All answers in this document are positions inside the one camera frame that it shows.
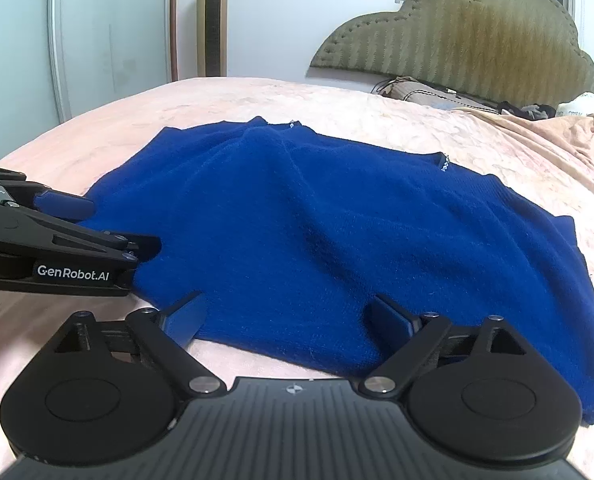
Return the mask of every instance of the tower fan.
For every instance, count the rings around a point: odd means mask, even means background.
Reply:
[[[197,0],[197,71],[199,77],[226,75],[228,0]]]

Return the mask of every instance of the bed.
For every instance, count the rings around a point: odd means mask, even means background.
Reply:
[[[316,132],[413,153],[448,153],[555,215],[572,215],[594,284],[594,116],[530,122],[477,111],[445,112],[362,92],[274,80],[175,82],[106,105],[43,134],[0,161],[66,192],[83,194],[164,126],[221,120],[298,120]],[[123,318],[142,301],[0,292],[0,400],[16,375],[75,310]],[[196,340],[189,352],[229,385],[235,376],[321,378],[296,365]],[[580,428],[569,460],[594,480],[594,425]],[[0,428],[0,472],[14,461]]]

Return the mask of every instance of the blue sweater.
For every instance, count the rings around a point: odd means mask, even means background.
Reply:
[[[500,314],[594,423],[594,290],[572,218],[442,154],[292,126],[165,128],[92,187],[85,225],[158,235],[136,292],[160,307],[205,292],[200,338],[334,374],[388,357],[363,319],[376,292],[456,324]]]

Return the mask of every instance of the bedspread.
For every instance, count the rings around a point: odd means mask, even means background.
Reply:
[[[594,116],[531,123],[480,112],[443,112],[341,89],[261,79],[193,79],[162,86],[68,121],[19,148],[0,166],[56,189],[82,194],[164,126],[221,120],[301,121],[316,132],[413,153],[444,152],[554,215],[571,215],[594,285]],[[120,319],[133,297],[60,298],[0,292],[0,400],[16,375],[75,310]],[[228,384],[234,377],[325,375],[224,345],[196,340],[189,351]],[[0,428],[0,471],[14,457]],[[594,426],[580,428],[569,456],[594,480]]]

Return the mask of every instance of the metal screw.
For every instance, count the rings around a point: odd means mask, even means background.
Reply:
[[[190,389],[198,394],[211,394],[221,386],[221,381],[216,377],[199,376],[188,383]]]
[[[363,385],[368,391],[376,394],[387,394],[397,386],[391,378],[382,376],[369,377],[363,382]]]

